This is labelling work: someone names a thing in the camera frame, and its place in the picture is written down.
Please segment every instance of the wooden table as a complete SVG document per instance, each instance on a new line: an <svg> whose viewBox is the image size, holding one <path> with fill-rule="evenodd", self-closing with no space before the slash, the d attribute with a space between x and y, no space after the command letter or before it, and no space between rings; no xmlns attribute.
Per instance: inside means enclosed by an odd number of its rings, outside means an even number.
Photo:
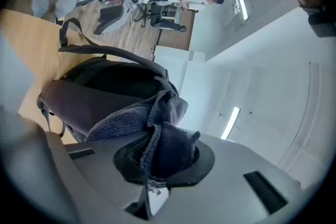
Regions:
<svg viewBox="0 0 336 224"><path fill-rule="evenodd" d="M60 26L27 14L2 10L0 28L19 58L35 76L35 81L18 113L35 121L47 131L46 120L36 105L36 99L42 88L49 81L59 79L69 69L95 55L58 52ZM83 35L75 31L68 30L67 37L69 43L87 44ZM108 56L108 59L118 60L115 56ZM51 117L50 125L53 132L60 132L62 124L55 116ZM62 140L65 144L76 142L69 132L66 132Z"/></svg>

